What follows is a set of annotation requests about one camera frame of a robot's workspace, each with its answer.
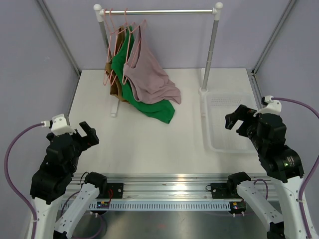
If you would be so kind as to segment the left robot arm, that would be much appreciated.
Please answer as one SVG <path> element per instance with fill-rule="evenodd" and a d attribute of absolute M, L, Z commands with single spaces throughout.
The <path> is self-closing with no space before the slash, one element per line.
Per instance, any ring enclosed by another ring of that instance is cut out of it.
<path fill-rule="evenodd" d="M 107 177 L 90 172 L 84 180 L 77 197 L 56 220 L 56 214 L 67 186 L 77 170 L 78 159 L 83 151 L 99 144 L 94 128 L 85 121 L 79 125 L 86 133 L 81 136 L 65 120 L 51 120 L 50 144 L 38 171 L 31 181 L 30 195 L 33 199 L 36 218 L 30 234 L 32 239 L 70 239 L 89 204 L 103 198 L 108 192 Z"/>

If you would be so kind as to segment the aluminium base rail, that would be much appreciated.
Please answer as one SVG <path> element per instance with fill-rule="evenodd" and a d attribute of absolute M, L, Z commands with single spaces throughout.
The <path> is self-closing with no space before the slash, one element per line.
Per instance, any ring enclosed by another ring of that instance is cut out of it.
<path fill-rule="evenodd" d="M 228 175 L 105 174 L 108 182 L 124 184 L 124 201 L 211 201 L 208 185 L 225 182 Z"/>

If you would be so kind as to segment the green tank top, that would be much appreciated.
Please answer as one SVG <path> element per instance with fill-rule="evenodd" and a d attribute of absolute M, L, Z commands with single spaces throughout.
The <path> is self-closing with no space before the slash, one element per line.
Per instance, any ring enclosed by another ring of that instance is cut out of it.
<path fill-rule="evenodd" d="M 175 109 L 172 106 L 171 102 L 169 102 L 168 100 L 161 100 L 160 102 L 155 104 L 145 104 L 142 102 L 138 102 L 133 96 L 132 87 L 129 81 L 127 80 L 125 84 L 122 83 L 127 50 L 129 55 L 135 41 L 133 33 L 129 33 L 129 30 L 132 30 L 131 26 L 127 27 L 123 45 L 121 46 L 118 53 L 113 57 L 111 64 L 111 69 L 119 78 L 120 85 L 122 87 L 122 97 L 146 116 L 158 119 L 164 123 L 169 124 L 175 113 Z"/>

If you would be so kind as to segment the mauve pink tank top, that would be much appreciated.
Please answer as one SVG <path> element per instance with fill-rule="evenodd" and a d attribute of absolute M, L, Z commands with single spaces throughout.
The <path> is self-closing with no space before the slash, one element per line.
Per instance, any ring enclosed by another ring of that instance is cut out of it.
<path fill-rule="evenodd" d="M 137 102 L 155 104 L 162 100 L 181 104 L 181 92 L 151 52 L 146 40 L 147 22 L 137 28 L 136 38 L 124 64 L 124 76 L 128 79 Z"/>

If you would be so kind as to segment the brown tank top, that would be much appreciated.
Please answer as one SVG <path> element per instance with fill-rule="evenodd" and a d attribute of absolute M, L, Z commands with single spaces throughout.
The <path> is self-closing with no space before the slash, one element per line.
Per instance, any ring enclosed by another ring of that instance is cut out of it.
<path fill-rule="evenodd" d="M 117 42 L 117 51 L 120 50 L 121 46 L 123 45 L 124 43 L 124 38 L 125 38 L 125 33 L 122 32 L 122 35 L 118 37 L 118 42 Z M 107 82 L 108 82 L 108 78 L 109 78 L 109 73 L 111 72 L 111 64 L 112 62 L 110 63 L 110 56 L 111 56 L 111 51 L 108 52 L 108 59 L 107 59 L 107 62 L 105 64 L 105 68 L 104 68 L 104 80 L 103 80 L 103 84 L 106 85 Z M 111 86 L 110 85 L 110 95 L 111 96 L 115 96 L 116 98 L 119 99 L 119 101 L 121 102 L 126 102 L 126 103 L 129 103 L 127 100 L 125 100 L 123 97 L 122 97 L 122 85 L 119 81 L 119 78 L 118 76 L 116 75 L 115 72 L 113 72 L 113 76 L 116 76 L 116 79 L 115 79 L 115 82 L 114 84 Z"/>

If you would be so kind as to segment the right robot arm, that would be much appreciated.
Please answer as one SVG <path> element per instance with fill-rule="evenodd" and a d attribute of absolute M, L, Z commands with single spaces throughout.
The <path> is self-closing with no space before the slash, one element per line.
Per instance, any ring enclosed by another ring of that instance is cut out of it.
<path fill-rule="evenodd" d="M 243 123 L 236 132 L 255 147 L 261 166 L 271 178 L 280 202 L 278 212 L 255 188 L 251 178 L 240 172 L 228 177 L 226 191 L 240 196 L 254 211 L 267 230 L 269 239 L 317 239 L 307 201 L 303 193 L 304 170 L 299 155 L 285 142 L 286 125 L 275 114 L 260 114 L 245 105 L 226 115 L 226 129 Z"/>

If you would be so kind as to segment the pink wire hanger front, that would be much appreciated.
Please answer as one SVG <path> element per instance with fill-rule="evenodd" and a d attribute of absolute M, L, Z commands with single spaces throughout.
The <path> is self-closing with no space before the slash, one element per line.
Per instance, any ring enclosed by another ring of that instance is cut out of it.
<path fill-rule="evenodd" d="M 125 58 L 125 62 L 124 65 L 127 64 L 128 58 L 129 58 L 129 49 L 130 49 L 130 42 L 131 42 L 131 36 L 133 35 L 133 33 L 138 29 L 139 25 L 136 25 L 135 22 L 132 23 L 132 25 L 135 28 L 131 29 L 131 25 L 128 24 L 127 21 L 127 12 L 128 12 L 128 8 L 126 8 L 124 10 L 124 16 L 125 16 L 125 23 L 128 25 L 127 26 L 127 35 L 129 36 L 129 40 L 128 40 L 128 44 L 127 44 L 127 51 L 126 51 L 126 58 Z"/>

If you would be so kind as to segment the white clothes rack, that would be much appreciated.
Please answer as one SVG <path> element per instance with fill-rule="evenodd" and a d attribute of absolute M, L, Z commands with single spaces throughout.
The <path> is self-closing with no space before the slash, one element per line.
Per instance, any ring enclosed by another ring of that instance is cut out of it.
<path fill-rule="evenodd" d="M 208 55 L 206 60 L 206 65 L 202 69 L 203 73 L 201 74 L 202 78 L 202 86 L 199 88 L 199 94 L 201 96 L 201 104 L 200 111 L 201 115 L 204 116 L 204 108 L 205 108 L 205 98 L 209 92 L 207 87 L 209 73 L 211 69 L 211 62 L 213 57 L 214 45 L 218 30 L 218 24 L 221 16 L 221 12 L 223 9 L 223 3 L 217 2 L 215 7 L 212 9 L 167 9 L 167 10 L 106 10 L 101 7 L 100 4 L 95 4 L 93 6 L 93 10 L 96 15 L 96 19 L 99 23 L 101 34 L 103 36 L 103 41 L 105 47 L 109 47 L 109 42 L 106 34 L 106 30 L 104 29 L 104 15 L 168 15 L 168 14 L 212 14 L 214 15 L 213 27 L 211 32 L 210 44 L 208 48 Z"/>

